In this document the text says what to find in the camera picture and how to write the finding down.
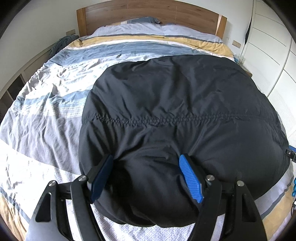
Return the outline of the white sliding wardrobe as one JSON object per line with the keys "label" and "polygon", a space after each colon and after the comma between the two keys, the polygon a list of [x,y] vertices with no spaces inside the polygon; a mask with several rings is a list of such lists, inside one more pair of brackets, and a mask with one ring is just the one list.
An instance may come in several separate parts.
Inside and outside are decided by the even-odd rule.
{"label": "white sliding wardrobe", "polygon": [[277,14],[253,1],[244,66],[287,128],[295,125],[295,42]]}

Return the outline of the teal cloth beside bed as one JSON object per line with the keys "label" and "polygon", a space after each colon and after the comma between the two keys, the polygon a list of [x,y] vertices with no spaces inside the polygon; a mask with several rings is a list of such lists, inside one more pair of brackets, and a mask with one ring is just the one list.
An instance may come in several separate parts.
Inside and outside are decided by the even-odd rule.
{"label": "teal cloth beside bed", "polygon": [[59,39],[52,47],[49,53],[49,58],[52,58],[55,56],[58,52],[60,52],[63,48],[65,48],[67,45],[72,43],[73,41],[77,40],[79,38],[78,35],[69,35],[62,37]]}

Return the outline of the beige left wall switch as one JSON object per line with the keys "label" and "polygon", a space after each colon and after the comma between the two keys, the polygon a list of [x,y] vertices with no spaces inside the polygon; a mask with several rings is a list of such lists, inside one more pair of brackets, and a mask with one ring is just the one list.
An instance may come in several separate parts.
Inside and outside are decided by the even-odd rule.
{"label": "beige left wall switch", "polygon": [[69,31],[66,32],[67,36],[71,36],[71,35],[75,35],[75,34],[76,34],[75,29],[72,29],[72,30],[69,30]]}

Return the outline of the blue pillow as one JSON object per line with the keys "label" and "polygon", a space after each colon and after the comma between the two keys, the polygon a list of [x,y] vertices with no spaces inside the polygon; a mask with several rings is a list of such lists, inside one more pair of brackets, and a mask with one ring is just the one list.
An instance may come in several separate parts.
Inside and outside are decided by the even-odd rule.
{"label": "blue pillow", "polygon": [[154,18],[152,16],[144,16],[140,18],[130,19],[126,21],[128,24],[134,24],[134,23],[151,23],[151,24],[161,24],[162,22]]}

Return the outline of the wooden bed headboard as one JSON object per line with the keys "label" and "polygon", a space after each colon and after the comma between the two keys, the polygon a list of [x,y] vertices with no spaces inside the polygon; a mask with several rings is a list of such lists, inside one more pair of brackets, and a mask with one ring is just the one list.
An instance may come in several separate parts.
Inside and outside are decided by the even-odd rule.
{"label": "wooden bed headboard", "polygon": [[93,4],[76,11],[80,36],[91,35],[102,26],[144,16],[163,24],[176,24],[223,38],[227,18],[181,1],[115,0]]}

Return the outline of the beige wall switch plate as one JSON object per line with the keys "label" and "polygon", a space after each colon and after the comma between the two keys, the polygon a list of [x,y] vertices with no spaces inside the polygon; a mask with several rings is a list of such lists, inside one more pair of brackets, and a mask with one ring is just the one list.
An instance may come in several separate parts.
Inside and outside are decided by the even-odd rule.
{"label": "beige wall switch plate", "polygon": [[233,40],[232,45],[237,48],[241,48],[241,43],[237,42],[236,40]]}

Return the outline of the black puffy down jacket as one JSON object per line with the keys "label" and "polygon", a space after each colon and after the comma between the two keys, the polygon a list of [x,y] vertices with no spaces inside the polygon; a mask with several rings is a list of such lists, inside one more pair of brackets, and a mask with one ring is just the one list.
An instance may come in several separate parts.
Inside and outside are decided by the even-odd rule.
{"label": "black puffy down jacket", "polygon": [[243,180],[262,217],[292,178],[276,110],[233,61],[182,55],[107,68],[88,93],[79,137],[87,173],[114,165],[97,210],[119,224],[186,226],[198,215],[179,157],[219,180]]}

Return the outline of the wooden nightstand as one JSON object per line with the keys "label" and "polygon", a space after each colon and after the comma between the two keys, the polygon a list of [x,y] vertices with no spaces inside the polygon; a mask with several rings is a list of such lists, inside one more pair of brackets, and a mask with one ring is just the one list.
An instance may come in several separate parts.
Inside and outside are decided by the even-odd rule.
{"label": "wooden nightstand", "polygon": [[244,66],[244,59],[241,56],[234,55],[234,61],[248,74],[249,77],[252,77],[252,73]]}

